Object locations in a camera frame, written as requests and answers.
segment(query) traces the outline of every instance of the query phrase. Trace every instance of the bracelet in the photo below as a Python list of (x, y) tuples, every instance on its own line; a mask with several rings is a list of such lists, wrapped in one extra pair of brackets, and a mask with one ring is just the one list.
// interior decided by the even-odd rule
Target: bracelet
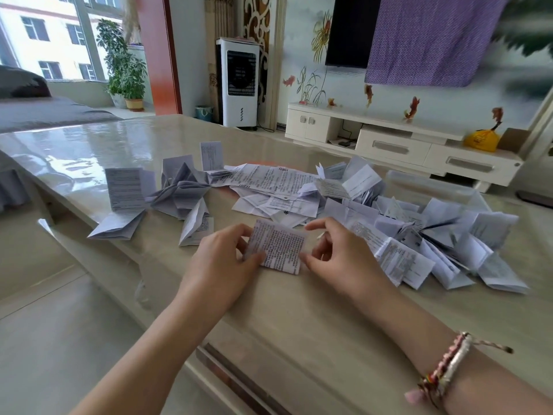
[(416, 405), (425, 398), (435, 407), (438, 407), (435, 400), (442, 400), (447, 389), (455, 375), (455, 372), (465, 359), (472, 345), (493, 346), (502, 351), (513, 353), (513, 349), (507, 346), (495, 344), (488, 341), (476, 341), (468, 332), (460, 333), (455, 337), (446, 354), (442, 357), (438, 366), (432, 373), (422, 377), (418, 383), (418, 388), (405, 393), (405, 398), (412, 405)]

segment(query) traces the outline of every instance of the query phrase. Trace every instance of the potted plant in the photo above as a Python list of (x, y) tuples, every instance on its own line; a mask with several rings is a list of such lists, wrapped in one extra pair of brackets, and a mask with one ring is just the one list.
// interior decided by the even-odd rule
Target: potted plant
[(108, 70), (107, 92), (113, 100), (115, 107), (126, 109), (127, 104), (121, 90), (121, 78), (124, 70), (132, 61), (127, 44), (123, 39), (121, 26), (111, 20), (101, 19), (98, 22), (98, 46), (106, 50), (106, 65)]
[(132, 57), (121, 76), (121, 93), (131, 111), (144, 110), (144, 79), (146, 64), (142, 60)]

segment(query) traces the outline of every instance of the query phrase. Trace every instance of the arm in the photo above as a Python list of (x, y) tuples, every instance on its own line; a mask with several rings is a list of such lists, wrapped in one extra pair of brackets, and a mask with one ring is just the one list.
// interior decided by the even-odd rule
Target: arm
[[(456, 333), (400, 293), (365, 241), (336, 220), (315, 220), (305, 228), (327, 230), (313, 253), (301, 256), (308, 268), (352, 300), (402, 349), (421, 376), (432, 371)], [(476, 349), (461, 363), (444, 406), (450, 415), (553, 413), (550, 399)]]
[(250, 227), (228, 227), (202, 239), (173, 302), (100, 380), (71, 415), (159, 414), (186, 359), (240, 296), (265, 258), (245, 262)]

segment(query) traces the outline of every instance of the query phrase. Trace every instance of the purple cloth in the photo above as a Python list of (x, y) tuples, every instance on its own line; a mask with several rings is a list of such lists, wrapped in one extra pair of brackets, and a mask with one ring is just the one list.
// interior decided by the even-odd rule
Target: purple cloth
[(382, 0), (365, 83), (468, 85), (508, 0)]

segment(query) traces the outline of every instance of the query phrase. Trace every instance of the television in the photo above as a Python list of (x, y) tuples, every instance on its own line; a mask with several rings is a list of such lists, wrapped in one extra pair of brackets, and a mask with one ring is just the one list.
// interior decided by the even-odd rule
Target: television
[(336, 0), (326, 65), (366, 69), (380, 0)]

